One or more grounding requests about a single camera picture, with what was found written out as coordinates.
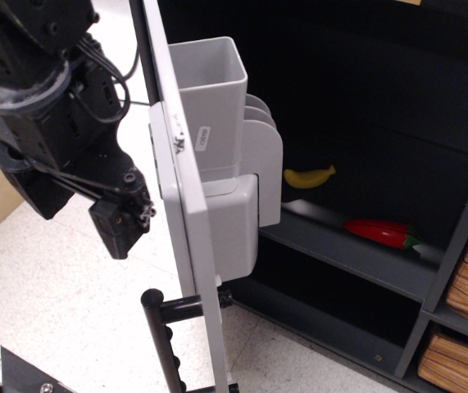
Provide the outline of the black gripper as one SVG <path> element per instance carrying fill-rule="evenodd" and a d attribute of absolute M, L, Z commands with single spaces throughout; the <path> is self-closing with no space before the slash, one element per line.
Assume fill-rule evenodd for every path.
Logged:
<path fill-rule="evenodd" d="M 34 210 L 51 219 L 71 196 L 92 201 L 90 217 L 115 260 L 149 232 L 154 207 L 144 176 L 117 142 L 111 126 L 60 169 L 20 151 L 16 138 L 0 116 L 0 170 Z"/>

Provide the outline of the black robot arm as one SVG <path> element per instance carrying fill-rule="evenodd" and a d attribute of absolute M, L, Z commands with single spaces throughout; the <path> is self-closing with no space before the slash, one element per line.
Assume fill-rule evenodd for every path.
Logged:
<path fill-rule="evenodd" d="M 110 256 L 127 257 L 155 210 L 117 142 L 126 77 L 90 34 L 90 1 L 0 1 L 0 170 L 43 218 L 75 194 Z"/>

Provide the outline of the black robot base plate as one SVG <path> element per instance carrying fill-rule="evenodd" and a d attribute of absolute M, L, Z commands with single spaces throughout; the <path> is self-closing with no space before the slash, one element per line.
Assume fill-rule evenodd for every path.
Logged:
<path fill-rule="evenodd" d="M 1 347 L 1 392 L 73 393 L 64 383 L 48 375 L 5 347 Z"/>

